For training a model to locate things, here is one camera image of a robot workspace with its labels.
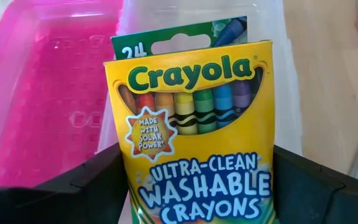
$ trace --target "orange crayon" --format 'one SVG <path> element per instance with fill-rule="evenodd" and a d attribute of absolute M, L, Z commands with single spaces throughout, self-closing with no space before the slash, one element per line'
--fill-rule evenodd
<path fill-rule="evenodd" d="M 154 97 L 151 93 L 139 94 L 136 96 L 136 108 L 138 114 L 145 106 L 147 106 L 151 111 L 155 111 Z"/>
<path fill-rule="evenodd" d="M 175 102 L 173 100 L 172 93 L 156 93 L 155 108 L 157 111 L 166 109 L 168 111 L 168 122 L 171 127 L 176 127 L 177 121 L 175 118 Z"/>
<path fill-rule="evenodd" d="M 128 87 L 121 85 L 119 87 L 119 94 L 121 95 L 122 100 L 124 100 L 124 103 L 127 105 L 129 110 L 132 113 L 136 114 L 136 102 L 134 99 L 134 95 L 128 89 Z"/>

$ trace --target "crayola logo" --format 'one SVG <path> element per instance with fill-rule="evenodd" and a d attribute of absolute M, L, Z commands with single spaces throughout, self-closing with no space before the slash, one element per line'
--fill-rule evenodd
<path fill-rule="evenodd" d="M 151 70 L 145 66 L 136 67 L 128 76 L 129 88 L 134 92 L 155 90 L 164 86 L 179 86 L 185 92 L 197 89 L 200 81 L 211 82 L 211 85 L 219 82 L 230 82 L 233 80 L 250 80 L 255 71 L 250 69 L 249 59 L 242 58 L 231 63 L 228 55 L 221 57 L 221 63 L 207 63 L 204 65 L 184 66 L 168 68 L 166 70 Z M 148 79 L 138 82 L 139 75 L 147 75 Z"/>

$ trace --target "starburst badge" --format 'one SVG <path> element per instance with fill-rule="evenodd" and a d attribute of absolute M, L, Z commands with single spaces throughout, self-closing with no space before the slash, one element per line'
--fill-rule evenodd
<path fill-rule="evenodd" d="M 177 130 L 169 125 L 167 110 L 154 113 L 145 106 L 139 115 L 128 116 L 126 121 L 129 125 L 126 141 L 132 145 L 132 157 L 146 157 L 155 162 L 161 155 L 174 153 L 172 139 Z"/>

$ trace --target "blue crayon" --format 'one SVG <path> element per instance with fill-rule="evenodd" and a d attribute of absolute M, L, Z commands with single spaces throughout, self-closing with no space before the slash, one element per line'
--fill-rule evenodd
<path fill-rule="evenodd" d="M 238 17 L 232 19 L 221 31 L 216 39 L 213 47 L 220 47 L 223 45 L 231 44 L 242 33 L 247 30 L 247 17 Z"/>
<path fill-rule="evenodd" d="M 212 89 L 218 128 L 223 128 L 233 122 L 237 116 L 234 111 L 233 94 L 230 84 L 224 84 Z"/>

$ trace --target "purple crayon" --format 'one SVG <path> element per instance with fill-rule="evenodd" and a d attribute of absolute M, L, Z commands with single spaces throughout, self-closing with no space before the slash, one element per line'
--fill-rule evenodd
<path fill-rule="evenodd" d="M 243 112 L 251 104 L 251 91 L 248 81 L 234 81 L 232 83 L 234 111 L 237 117 L 240 117 Z"/>

